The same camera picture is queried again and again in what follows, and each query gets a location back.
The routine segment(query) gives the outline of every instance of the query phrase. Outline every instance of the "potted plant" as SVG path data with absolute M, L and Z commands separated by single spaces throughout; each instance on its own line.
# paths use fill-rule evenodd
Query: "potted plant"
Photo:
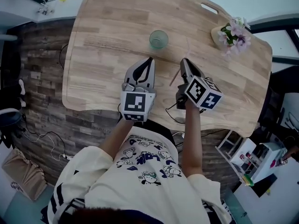
M 250 29 L 246 19 L 232 18 L 226 26 L 216 27 L 211 30 L 214 43 L 225 52 L 225 55 L 235 52 L 237 55 L 245 51 L 250 45 L 250 35 L 245 29 Z

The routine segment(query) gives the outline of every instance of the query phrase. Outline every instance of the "green glass cup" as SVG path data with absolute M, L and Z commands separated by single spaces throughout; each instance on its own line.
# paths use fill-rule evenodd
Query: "green glass cup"
M 149 36 L 149 42 L 153 48 L 164 48 L 168 44 L 168 35 L 161 30 L 154 31 Z

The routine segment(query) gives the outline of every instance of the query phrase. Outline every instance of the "tabletop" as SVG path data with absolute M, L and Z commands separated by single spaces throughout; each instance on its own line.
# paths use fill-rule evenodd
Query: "tabletop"
M 165 109 L 176 103 L 177 86 L 183 79 L 179 75 L 170 83 L 181 59 L 187 57 L 224 94 L 217 107 L 201 114 L 201 129 L 224 128 L 250 136 L 266 95 L 272 50 L 252 35 L 250 49 L 224 57 L 210 31 L 229 18 L 223 8 L 208 0 L 83 0 L 67 49 L 63 104 L 78 111 L 117 111 L 127 69 L 151 56 L 156 62 L 157 97 L 149 119 L 184 130 Z M 151 48 L 149 37 L 155 30 L 168 34 L 166 48 Z M 169 113 L 184 122 L 184 110 L 173 107 Z

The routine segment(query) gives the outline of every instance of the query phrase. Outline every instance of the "white shoe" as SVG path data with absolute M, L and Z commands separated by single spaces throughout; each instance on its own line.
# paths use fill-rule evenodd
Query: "white shoe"
M 24 82 L 20 79 L 19 80 L 19 85 L 20 85 L 20 87 L 21 87 L 21 95 L 25 95 L 25 87 L 24 87 Z
M 20 98 L 21 107 L 26 107 L 26 102 Z

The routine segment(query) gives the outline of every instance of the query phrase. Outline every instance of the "wooden floor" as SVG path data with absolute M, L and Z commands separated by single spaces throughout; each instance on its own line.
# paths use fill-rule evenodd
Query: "wooden floor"
M 100 146 L 119 118 L 117 111 L 78 112 L 67 109 L 62 104 L 63 69 L 59 64 L 59 53 L 69 41 L 73 23 L 74 20 L 51 21 L 11 29 L 9 33 L 17 35 L 22 42 L 13 47 L 5 43 L 2 59 L 8 63 L 7 58 L 13 50 L 20 52 L 22 63 L 20 77 L 25 83 L 27 102 L 27 107 L 22 111 L 27 116 L 28 128 L 38 134 L 48 131 L 59 134 L 65 142 L 67 155 L 75 155 L 86 146 Z M 66 48 L 61 54 L 62 64 L 65 53 Z M 202 135 L 214 131 L 217 130 L 205 130 Z M 227 132 L 223 130 L 202 138 L 204 174 L 207 178 L 221 183 L 222 196 L 226 188 L 233 188 L 238 182 L 232 168 L 214 148 L 215 145 L 219 145 Z M 25 135 L 31 140 L 37 139 L 37 135 L 28 131 Z M 64 146 L 56 135 L 52 133 L 49 135 L 55 142 L 52 154 L 58 159 L 64 152 Z M 23 135 L 20 139 L 14 138 L 14 141 L 27 158 L 44 170 L 46 180 L 55 185 L 67 161 L 62 157 L 60 161 L 55 161 L 51 157 L 53 143 L 50 138 L 45 136 L 37 142 L 31 142 Z M 181 136 L 176 135 L 175 141 L 177 144 L 180 143 Z

